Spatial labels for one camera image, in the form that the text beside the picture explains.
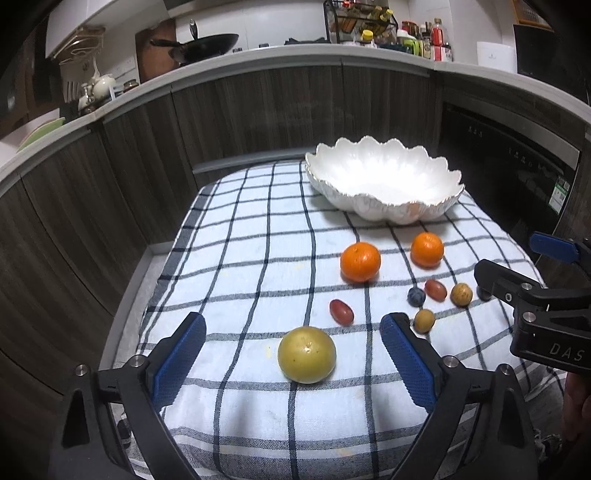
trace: table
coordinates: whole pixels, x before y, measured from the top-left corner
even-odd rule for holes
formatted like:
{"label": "table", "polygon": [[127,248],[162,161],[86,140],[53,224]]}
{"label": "table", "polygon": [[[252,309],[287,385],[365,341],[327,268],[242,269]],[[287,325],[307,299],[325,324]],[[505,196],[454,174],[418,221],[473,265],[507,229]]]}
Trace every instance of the table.
{"label": "table", "polygon": [[[409,260],[413,237],[432,231],[445,244],[438,268]],[[350,244],[378,247],[375,281],[353,285],[340,276]],[[341,212],[315,192],[301,161],[252,167],[204,187],[181,227],[140,331],[148,354],[191,311],[202,313],[207,341],[173,405],[161,415],[202,478],[376,478],[391,472],[426,418],[413,404],[379,336],[389,312],[417,312],[406,296],[437,278],[451,290],[476,290],[482,258],[541,281],[524,251],[462,194],[440,219],[410,226],[369,223]],[[329,314],[341,299],[355,312],[351,327]],[[512,365],[526,394],[538,400],[564,374],[509,352],[511,310],[476,296],[467,309],[427,298],[436,314],[426,338],[441,355],[467,367]],[[277,348],[289,330],[312,325],[333,338],[337,364],[315,385],[287,381]],[[553,410],[561,403],[550,400]],[[454,444],[467,436],[467,408]],[[137,447],[129,456],[149,477]]]}

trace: wok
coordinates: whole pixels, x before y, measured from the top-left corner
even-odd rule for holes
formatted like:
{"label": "wok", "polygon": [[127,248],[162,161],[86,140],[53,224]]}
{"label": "wok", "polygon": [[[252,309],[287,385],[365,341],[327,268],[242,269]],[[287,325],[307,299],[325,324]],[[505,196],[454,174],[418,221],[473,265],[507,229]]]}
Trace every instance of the wok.
{"label": "wok", "polygon": [[217,55],[224,55],[236,45],[238,34],[222,33],[208,37],[197,38],[197,25],[193,20],[189,25],[193,40],[180,43],[172,40],[153,38],[150,44],[154,47],[172,47],[168,54],[174,60],[182,64],[208,59]]}

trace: white ceramic bowl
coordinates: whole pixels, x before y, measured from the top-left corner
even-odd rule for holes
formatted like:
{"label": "white ceramic bowl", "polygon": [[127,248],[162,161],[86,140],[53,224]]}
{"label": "white ceramic bowl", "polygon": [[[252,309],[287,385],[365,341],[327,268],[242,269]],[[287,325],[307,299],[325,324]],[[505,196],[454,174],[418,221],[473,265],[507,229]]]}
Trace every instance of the white ceramic bowl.
{"label": "white ceramic bowl", "polygon": [[306,172],[338,209],[397,225],[443,215],[464,191],[462,172],[450,171],[444,157],[431,158],[424,147],[406,148],[396,138],[321,143],[315,154],[306,154]]}

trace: mandarin orange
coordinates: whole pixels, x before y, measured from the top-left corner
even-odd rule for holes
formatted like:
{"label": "mandarin orange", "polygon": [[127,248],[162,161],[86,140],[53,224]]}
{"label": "mandarin orange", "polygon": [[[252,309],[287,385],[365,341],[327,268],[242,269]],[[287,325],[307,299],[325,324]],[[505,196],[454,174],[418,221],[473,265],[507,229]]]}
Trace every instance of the mandarin orange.
{"label": "mandarin orange", "polygon": [[340,255],[340,270],[345,278],[354,282],[364,282],[376,276],[382,257],[372,244],[357,242],[350,245]]}
{"label": "mandarin orange", "polygon": [[443,242],[432,232],[422,232],[413,240],[410,258],[419,267],[434,268],[443,258]]}

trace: scalloped bowl rim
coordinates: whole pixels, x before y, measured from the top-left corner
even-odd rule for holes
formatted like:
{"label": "scalloped bowl rim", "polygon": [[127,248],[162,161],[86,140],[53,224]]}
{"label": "scalloped bowl rim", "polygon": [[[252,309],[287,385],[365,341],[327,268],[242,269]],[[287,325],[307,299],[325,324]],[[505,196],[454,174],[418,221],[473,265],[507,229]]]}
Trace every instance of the scalloped bowl rim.
{"label": "scalloped bowl rim", "polygon": [[[387,144],[387,143],[389,143],[389,142],[397,142],[397,143],[399,143],[399,145],[400,145],[400,146],[401,146],[403,149],[405,149],[406,151],[411,151],[411,150],[414,150],[414,149],[421,149],[421,150],[423,150],[423,151],[424,151],[425,155],[426,155],[426,156],[427,156],[427,158],[429,158],[430,160],[435,160],[436,158],[442,158],[443,160],[445,160],[447,171],[457,171],[457,172],[459,172],[459,174],[460,174],[460,177],[458,178],[458,181],[457,181],[457,185],[458,185],[458,187],[459,187],[459,191],[458,191],[457,193],[453,194],[453,195],[449,195],[449,196],[445,197],[444,199],[442,199],[441,201],[439,201],[439,202],[437,202],[437,203],[426,203],[426,202],[424,202],[424,201],[422,201],[422,200],[409,200],[409,201],[407,201],[407,202],[403,202],[403,203],[388,203],[388,202],[385,202],[385,201],[383,201],[383,200],[380,200],[379,198],[377,198],[376,196],[374,196],[374,195],[372,195],[372,194],[370,194],[370,193],[356,193],[356,194],[354,194],[354,195],[351,195],[350,193],[345,193],[345,192],[343,192],[343,191],[339,190],[339,189],[338,189],[337,187],[335,187],[334,185],[332,185],[332,184],[331,184],[329,181],[327,181],[327,180],[322,180],[322,179],[319,179],[319,178],[318,178],[318,177],[316,177],[316,175],[314,175],[314,174],[312,173],[312,171],[310,170],[310,157],[316,157],[316,156],[318,155],[318,150],[319,150],[319,148],[320,148],[321,146],[324,146],[324,147],[326,147],[328,150],[335,150],[335,149],[336,149],[336,148],[339,146],[339,143],[343,143],[343,141],[346,141],[346,142],[350,143],[351,145],[358,145],[358,144],[360,144],[360,143],[361,143],[361,142],[362,142],[364,139],[366,139],[366,138],[369,138],[369,139],[373,140],[373,141],[374,141],[376,144],[378,144],[378,145],[386,145],[386,144]],[[459,197],[459,196],[460,196],[460,195],[461,195],[461,194],[464,192],[464,190],[465,190],[465,188],[466,188],[466,186],[465,186],[463,183],[460,183],[460,182],[462,181],[462,171],[461,171],[461,170],[449,170],[449,165],[448,165],[448,163],[447,163],[447,158],[446,158],[446,157],[431,157],[431,156],[429,155],[429,153],[427,152],[427,149],[426,149],[425,147],[423,147],[422,145],[417,145],[417,146],[415,146],[415,147],[412,147],[412,148],[405,147],[405,146],[404,146],[404,144],[403,144],[403,143],[402,143],[402,142],[401,142],[401,141],[400,141],[398,138],[391,138],[391,139],[390,139],[390,140],[388,140],[387,142],[379,142],[379,141],[377,141],[377,140],[376,140],[374,137],[372,137],[371,135],[365,135],[365,136],[364,136],[364,137],[362,137],[362,138],[361,138],[361,139],[360,139],[358,142],[353,142],[353,141],[349,140],[348,138],[345,138],[345,137],[340,137],[340,138],[339,138],[339,139],[338,139],[338,140],[335,142],[334,146],[332,146],[332,147],[328,146],[328,145],[327,145],[327,144],[325,144],[325,143],[319,143],[319,144],[316,146],[316,151],[315,151],[314,153],[312,153],[312,152],[307,152],[307,153],[306,153],[306,155],[305,155],[305,159],[306,159],[306,173],[307,173],[309,176],[311,176],[312,178],[314,178],[314,180],[315,180],[316,182],[318,182],[318,183],[323,183],[323,184],[324,184],[324,185],[326,185],[328,188],[330,188],[330,189],[332,189],[332,190],[334,190],[334,191],[338,192],[340,195],[342,195],[342,196],[344,196],[344,197],[347,197],[347,198],[350,198],[350,199],[361,198],[361,197],[363,197],[363,198],[369,198],[369,199],[373,199],[373,200],[375,200],[375,201],[376,201],[376,202],[378,202],[378,203],[381,203],[382,205],[384,205],[384,206],[386,206],[386,207],[401,207],[401,206],[408,205],[408,204],[421,204],[421,205],[424,205],[425,207],[438,207],[438,206],[440,206],[440,205],[442,205],[442,204],[444,204],[444,203],[448,202],[449,200],[451,200],[451,199],[453,199],[453,198],[457,198],[457,197]]]}

